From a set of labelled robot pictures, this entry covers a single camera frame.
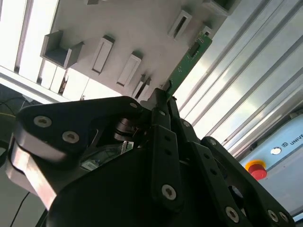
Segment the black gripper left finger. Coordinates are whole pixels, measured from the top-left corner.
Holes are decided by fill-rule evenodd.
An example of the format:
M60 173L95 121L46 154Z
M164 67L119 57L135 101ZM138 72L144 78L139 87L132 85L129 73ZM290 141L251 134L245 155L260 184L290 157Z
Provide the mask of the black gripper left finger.
M11 181L49 211L65 187L130 151L166 148L179 160L171 98L156 89L142 102L120 96L23 109L9 148Z

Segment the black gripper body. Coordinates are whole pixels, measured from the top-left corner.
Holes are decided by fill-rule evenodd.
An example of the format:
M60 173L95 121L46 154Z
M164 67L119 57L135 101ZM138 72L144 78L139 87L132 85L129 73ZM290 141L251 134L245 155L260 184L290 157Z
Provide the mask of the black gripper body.
M137 149L65 187L49 227L211 227L210 200L189 164L166 148Z

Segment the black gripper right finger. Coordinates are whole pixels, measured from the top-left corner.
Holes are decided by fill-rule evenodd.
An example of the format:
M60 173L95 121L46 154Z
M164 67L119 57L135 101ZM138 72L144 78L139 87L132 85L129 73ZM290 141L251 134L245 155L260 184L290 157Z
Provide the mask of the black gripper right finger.
M199 140L190 123L179 116L176 100L168 102L180 155L202 180L213 227L294 227L291 215L214 138Z

